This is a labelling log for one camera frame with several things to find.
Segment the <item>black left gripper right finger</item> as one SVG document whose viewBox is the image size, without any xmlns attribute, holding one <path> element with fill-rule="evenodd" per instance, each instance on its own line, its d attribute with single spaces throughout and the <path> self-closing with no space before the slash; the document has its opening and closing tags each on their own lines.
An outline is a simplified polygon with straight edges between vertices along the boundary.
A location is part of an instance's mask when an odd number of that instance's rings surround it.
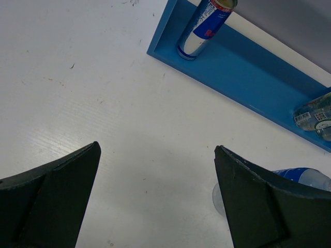
<svg viewBox="0 0 331 248">
<path fill-rule="evenodd" d="M 330 192 L 283 178 L 215 149 L 215 169 L 234 247 L 330 247 Z"/>
</svg>

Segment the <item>silver blue can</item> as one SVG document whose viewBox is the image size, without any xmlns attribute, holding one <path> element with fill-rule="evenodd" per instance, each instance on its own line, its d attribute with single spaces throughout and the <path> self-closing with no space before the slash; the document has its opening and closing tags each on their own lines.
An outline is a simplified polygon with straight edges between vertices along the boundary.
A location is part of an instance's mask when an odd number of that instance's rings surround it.
<svg viewBox="0 0 331 248">
<path fill-rule="evenodd" d="M 236 6 L 237 0 L 201 1 L 177 42 L 179 56 L 196 59 Z"/>
</svg>

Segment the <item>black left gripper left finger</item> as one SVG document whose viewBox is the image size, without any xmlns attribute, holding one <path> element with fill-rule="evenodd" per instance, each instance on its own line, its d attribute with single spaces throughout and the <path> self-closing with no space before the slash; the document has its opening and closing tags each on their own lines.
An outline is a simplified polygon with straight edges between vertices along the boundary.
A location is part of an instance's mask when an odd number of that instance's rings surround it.
<svg viewBox="0 0 331 248">
<path fill-rule="evenodd" d="M 1 247 L 75 247 L 100 157 L 93 142 L 1 179 Z"/>
</svg>

